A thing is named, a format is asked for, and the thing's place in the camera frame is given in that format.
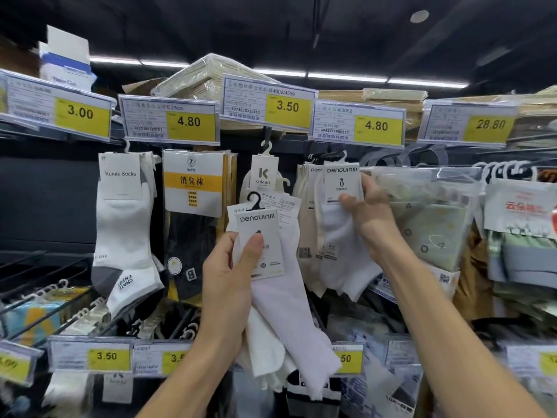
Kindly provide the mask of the person's left hand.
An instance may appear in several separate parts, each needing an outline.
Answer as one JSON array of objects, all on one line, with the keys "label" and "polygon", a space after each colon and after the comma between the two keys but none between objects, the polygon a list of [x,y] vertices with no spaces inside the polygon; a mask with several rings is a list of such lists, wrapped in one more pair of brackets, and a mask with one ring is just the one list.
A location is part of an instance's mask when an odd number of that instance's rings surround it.
[{"label": "person's left hand", "polygon": [[232,251],[236,232],[225,233],[203,264],[200,327],[197,334],[243,334],[251,308],[252,290],[242,288],[235,277]]}]

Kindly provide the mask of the person's right hand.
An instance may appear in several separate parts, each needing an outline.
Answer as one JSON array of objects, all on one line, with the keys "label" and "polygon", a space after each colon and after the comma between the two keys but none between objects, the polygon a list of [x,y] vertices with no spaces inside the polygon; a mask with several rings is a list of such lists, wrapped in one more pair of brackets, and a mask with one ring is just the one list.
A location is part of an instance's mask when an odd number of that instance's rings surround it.
[{"label": "person's right hand", "polygon": [[366,214],[352,216],[352,219],[372,260],[380,266],[388,266],[409,251],[409,247],[395,223],[386,192],[371,176],[361,173],[360,177]]}]

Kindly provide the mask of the white socks with black hanger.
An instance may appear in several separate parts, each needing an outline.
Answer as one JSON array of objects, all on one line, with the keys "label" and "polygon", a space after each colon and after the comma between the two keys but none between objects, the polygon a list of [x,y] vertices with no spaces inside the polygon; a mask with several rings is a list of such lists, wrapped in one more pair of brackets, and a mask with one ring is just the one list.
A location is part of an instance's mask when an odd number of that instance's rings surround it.
[{"label": "white socks with black hanger", "polygon": [[324,388],[341,366],[329,337],[312,319],[296,258],[300,227],[281,226],[274,208],[260,200],[228,208],[228,229],[238,232],[233,261],[247,239],[264,236],[264,249],[251,278],[252,307],[238,362],[261,389],[282,391],[289,374],[298,371],[312,401],[321,401]]}]

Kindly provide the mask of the person's left forearm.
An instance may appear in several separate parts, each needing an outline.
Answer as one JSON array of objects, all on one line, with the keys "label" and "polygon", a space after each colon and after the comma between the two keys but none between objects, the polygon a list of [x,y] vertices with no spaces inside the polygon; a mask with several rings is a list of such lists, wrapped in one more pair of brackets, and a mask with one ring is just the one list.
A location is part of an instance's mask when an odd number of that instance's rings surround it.
[{"label": "person's left forearm", "polygon": [[177,369],[135,418],[203,418],[242,344],[242,334],[199,334]]}]

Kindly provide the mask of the person's right forearm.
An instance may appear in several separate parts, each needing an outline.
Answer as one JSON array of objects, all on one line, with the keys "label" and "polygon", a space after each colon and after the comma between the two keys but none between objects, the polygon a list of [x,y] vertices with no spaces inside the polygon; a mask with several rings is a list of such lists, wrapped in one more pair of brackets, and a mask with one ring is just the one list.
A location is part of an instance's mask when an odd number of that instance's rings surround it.
[{"label": "person's right forearm", "polygon": [[373,236],[370,246],[447,418],[549,418],[484,346],[400,236]]}]

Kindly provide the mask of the beige socks on hook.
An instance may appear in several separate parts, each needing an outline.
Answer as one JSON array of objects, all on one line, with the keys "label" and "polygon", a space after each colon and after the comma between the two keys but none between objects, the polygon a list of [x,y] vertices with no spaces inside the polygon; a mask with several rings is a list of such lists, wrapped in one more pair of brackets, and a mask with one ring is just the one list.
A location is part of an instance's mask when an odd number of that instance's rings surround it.
[{"label": "beige socks on hook", "polygon": [[320,173],[322,166],[305,162],[298,167],[297,180],[293,195],[301,199],[298,214],[300,238],[296,257],[301,270],[303,282],[316,296],[321,298],[326,287],[319,278],[319,261],[317,258],[317,221],[314,203],[315,178]]}]

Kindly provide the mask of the black yellow sock packs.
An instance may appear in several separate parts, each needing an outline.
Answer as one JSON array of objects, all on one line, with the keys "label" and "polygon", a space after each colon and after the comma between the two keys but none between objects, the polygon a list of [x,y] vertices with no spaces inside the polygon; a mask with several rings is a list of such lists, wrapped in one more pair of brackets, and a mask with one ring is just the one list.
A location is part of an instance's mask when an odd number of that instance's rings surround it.
[{"label": "black yellow sock packs", "polygon": [[236,201],[237,154],[229,150],[163,151],[164,265],[168,299],[202,303],[203,264]]}]

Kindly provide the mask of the price label with yellow patch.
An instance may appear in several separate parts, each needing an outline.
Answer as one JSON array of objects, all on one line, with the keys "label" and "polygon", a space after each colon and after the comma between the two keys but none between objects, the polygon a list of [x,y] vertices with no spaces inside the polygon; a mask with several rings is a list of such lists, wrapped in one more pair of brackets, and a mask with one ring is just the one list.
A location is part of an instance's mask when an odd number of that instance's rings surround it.
[{"label": "price label with yellow patch", "polygon": [[340,359],[341,367],[335,373],[336,377],[354,376],[363,370],[363,343],[335,342],[332,350]]},{"label": "price label with yellow patch", "polygon": [[108,142],[115,98],[0,69],[0,120]]},{"label": "price label with yellow patch", "polygon": [[317,90],[224,74],[220,117],[309,133],[317,98]]},{"label": "price label with yellow patch", "polygon": [[130,337],[50,336],[51,372],[132,372],[135,339]]},{"label": "price label with yellow patch", "polygon": [[557,344],[508,344],[505,352],[516,376],[557,379]]},{"label": "price label with yellow patch", "polygon": [[183,339],[137,339],[133,343],[133,375],[137,378],[163,379],[172,374],[191,348]]},{"label": "price label with yellow patch", "polygon": [[31,387],[38,360],[44,350],[0,339],[0,379]]},{"label": "price label with yellow patch", "polygon": [[509,101],[426,100],[416,142],[502,148],[518,115]]},{"label": "price label with yellow patch", "polygon": [[218,102],[120,94],[118,103],[129,141],[220,146]]},{"label": "price label with yellow patch", "polygon": [[318,99],[308,139],[401,149],[405,132],[405,109]]}]

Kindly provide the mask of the white socks with tall card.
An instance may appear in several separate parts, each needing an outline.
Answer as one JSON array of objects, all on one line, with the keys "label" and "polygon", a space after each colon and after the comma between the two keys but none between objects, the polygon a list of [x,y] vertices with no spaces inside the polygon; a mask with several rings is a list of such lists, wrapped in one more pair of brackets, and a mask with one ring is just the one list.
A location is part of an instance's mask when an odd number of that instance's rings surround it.
[{"label": "white socks with tall card", "polygon": [[252,156],[251,168],[245,175],[239,195],[239,203],[254,206],[260,200],[261,208],[274,208],[278,212],[281,226],[299,226],[298,217],[301,199],[284,191],[289,180],[278,171],[279,158],[270,153],[272,142],[261,154]]}]

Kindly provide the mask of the clear bags of pale socks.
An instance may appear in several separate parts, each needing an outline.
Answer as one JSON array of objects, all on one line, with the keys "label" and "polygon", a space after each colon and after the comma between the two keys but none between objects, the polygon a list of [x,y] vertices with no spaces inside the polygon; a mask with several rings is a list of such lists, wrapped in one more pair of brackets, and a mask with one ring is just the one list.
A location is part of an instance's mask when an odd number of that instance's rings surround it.
[{"label": "clear bags of pale socks", "polygon": [[480,167],[361,167],[389,196],[408,246],[452,299],[464,243],[478,206]]}]

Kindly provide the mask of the stack of tan packets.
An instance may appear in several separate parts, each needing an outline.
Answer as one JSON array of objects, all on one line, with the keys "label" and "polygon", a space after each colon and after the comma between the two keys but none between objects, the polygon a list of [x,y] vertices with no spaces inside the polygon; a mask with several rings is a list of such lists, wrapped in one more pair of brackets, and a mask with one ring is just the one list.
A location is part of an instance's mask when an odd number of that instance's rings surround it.
[{"label": "stack of tan packets", "polygon": [[557,84],[536,93],[512,94],[519,106],[507,147],[557,147]]},{"label": "stack of tan packets", "polygon": [[423,116],[423,102],[428,98],[424,90],[398,90],[398,89],[362,89],[362,90],[322,90],[319,99],[382,105],[406,110],[406,125],[414,129],[421,124]]}]

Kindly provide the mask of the ceiling strip light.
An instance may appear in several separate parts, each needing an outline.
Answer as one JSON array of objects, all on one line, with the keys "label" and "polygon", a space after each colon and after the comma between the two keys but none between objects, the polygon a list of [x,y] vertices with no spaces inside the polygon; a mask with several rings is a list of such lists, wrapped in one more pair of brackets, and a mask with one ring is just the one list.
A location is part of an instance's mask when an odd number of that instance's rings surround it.
[{"label": "ceiling strip light", "polygon": [[[119,58],[109,56],[93,56],[90,58],[91,63],[97,64],[118,64],[126,66],[145,66],[145,67],[162,67],[167,69],[183,69],[189,66],[184,62],[171,62],[171,61],[157,61],[157,60],[135,60],[132,58]],[[469,87],[468,82],[456,81],[439,81],[439,80],[424,80],[414,78],[398,78],[398,77],[381,77],[381,76],[365,76],[365,75],[342,75],[338,73],[324,73],[324,72],[305,72],[294,71],[285,69],[254,69],[256,72],[268,76],[280,77],[296,77],[296,78],[312,78],[321,80],[334,80],[334,81],[349,81],[349,82],[365,82],[365,83],[389,83],[408,86],[423,86],[431,88],[442,89],[456,89],[461,90]]]}]

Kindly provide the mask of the white socks with grey heel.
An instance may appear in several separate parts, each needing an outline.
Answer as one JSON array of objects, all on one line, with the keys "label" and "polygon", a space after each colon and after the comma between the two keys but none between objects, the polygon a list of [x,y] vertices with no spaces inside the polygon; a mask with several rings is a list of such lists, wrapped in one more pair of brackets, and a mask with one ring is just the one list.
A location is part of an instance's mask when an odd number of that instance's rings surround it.
[{"label": "white socks with grey heel", "polygon": [[112,317],[164,287],[150,246],[159,162],[153,152],[99,154],[91,281]]}]

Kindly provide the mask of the brown socks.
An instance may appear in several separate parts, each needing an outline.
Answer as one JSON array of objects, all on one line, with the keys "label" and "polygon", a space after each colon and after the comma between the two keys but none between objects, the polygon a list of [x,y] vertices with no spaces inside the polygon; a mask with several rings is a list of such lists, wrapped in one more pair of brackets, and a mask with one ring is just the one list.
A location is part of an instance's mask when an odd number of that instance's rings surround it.
[{"label": "brown socks", "polygon": [[487,273],[488,258],[487,241],[473,224],[463,250],[460,277],[453,296],[454,306],[468,323],[495,316],[493,284]]}]

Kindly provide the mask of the row of white hangers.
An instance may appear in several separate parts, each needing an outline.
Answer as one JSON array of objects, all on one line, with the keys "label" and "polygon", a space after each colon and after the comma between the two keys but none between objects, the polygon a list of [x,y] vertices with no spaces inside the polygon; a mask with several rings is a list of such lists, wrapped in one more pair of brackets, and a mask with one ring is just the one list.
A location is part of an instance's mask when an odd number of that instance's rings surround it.
[{"label": "row of white hangers", "polygon": [[60,332],[60,336],[96,336],[111,321],[111,314],[106,306],[106,299],[98,297],[88,308],[81,309],[76,318],[67,328]]}]

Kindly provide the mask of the sock bags with red print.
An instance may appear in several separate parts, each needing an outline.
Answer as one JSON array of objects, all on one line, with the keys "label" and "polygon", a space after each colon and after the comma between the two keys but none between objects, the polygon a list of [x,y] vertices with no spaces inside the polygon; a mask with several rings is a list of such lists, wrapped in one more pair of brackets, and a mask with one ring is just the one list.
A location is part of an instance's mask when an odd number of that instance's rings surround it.
[{"label": "sock bags with red print", "polygon": [[557,329],[557,169],[530,161],[483,164],[480,228],[494,310]]}]

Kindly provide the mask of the wrapped bundle of beige packets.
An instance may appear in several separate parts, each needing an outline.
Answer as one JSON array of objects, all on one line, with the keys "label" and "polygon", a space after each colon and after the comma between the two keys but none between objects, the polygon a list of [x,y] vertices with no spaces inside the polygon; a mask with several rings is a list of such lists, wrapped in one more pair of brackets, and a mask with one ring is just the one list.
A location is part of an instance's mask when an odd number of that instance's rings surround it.
[{"label": "wrapped bundle of beige packets", "polygon": [[210,53],[157,84],[150,95],[157,98],[221,101],[224,74],[279,82],[232,58]]}]

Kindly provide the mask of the white socks with small card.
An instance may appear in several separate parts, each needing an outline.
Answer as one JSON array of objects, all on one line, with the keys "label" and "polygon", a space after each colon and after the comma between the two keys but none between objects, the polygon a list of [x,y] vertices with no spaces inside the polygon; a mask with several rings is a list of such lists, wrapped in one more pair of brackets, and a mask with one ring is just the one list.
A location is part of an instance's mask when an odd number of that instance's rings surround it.
[{"label": "white socks with small card", "polygon": [[134,377],[131,372],[103,374],[102,402],[129,405],[133,400]]}]

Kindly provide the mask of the clear bag with white label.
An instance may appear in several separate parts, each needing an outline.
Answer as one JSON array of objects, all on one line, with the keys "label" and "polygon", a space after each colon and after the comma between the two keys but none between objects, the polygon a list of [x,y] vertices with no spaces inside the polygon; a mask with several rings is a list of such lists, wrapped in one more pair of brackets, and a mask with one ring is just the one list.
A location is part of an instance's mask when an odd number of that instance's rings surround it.
[{"label": "clear bag with white label", "polygon": [[368,338],[364,412],[370,418],[414,418],[423,369],[408,338]]}]

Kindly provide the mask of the teal packet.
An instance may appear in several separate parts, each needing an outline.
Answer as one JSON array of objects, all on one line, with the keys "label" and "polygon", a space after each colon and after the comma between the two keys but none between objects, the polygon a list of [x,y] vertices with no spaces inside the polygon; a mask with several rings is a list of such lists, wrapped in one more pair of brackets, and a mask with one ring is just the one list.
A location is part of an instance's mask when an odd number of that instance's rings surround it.
[{"label": "teal packet", "polygon": [[37,322],[44,316],[50,314],[54,309],[60,307],[64,302],[28,302],[3,315],[4,322],[7,326],[7,338],[13,338],[12,341],[31,346],[37,344],[41,340],[58,330],[68,319],[68,312],[60,310],[50,317],[38,323],[30,330],[22,333],[18,337],[13,337],[25,327]]}]

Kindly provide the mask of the white and blue box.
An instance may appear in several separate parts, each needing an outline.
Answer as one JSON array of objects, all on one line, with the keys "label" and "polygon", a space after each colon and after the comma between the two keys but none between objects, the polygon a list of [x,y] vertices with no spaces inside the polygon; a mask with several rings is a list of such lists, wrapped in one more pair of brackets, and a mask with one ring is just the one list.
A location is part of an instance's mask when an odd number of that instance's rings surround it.
[{"label": "white and blue box", "polygon": [[91,92],[97,76],[91,69],[87,39],[47,26],[47,42],[39,42],[38,49],[40,79]]}]

